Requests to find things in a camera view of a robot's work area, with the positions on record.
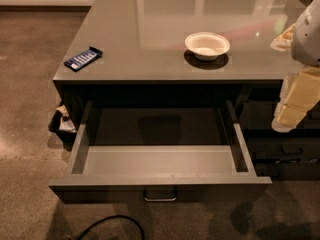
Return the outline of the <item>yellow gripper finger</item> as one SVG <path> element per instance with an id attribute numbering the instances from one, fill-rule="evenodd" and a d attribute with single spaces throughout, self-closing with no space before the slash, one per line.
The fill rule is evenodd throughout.
<path id="1" fill-rule="evenodd" d="M 320 68 L 306 66 L 300 72 L 289 73 L 283 80 L 274 118 L 276 132 L 287 133 L 297 127 L 320 101 Z"/>
<path id="2" fill-rule="evenodd" d="M 295 24 L 288 27 L 283 33 L 276 37 L 272 42 L 270 47 L 273 50 L 284 52 L 289 51 L 292 47 L 293 32 L 295 29 Z"/>

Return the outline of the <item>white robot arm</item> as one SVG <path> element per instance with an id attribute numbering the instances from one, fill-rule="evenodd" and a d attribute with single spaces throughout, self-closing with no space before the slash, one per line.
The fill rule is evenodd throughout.
<path id="1" fill-rule="evenodd" d="M 284 78 L 271 123 L 276 132 L 287 133 L 320 101 L 320 0 L 312 0 L 297 21 L 272 41 L 271 48 L 290 50 L 303 65 L 301 71 Z"/>

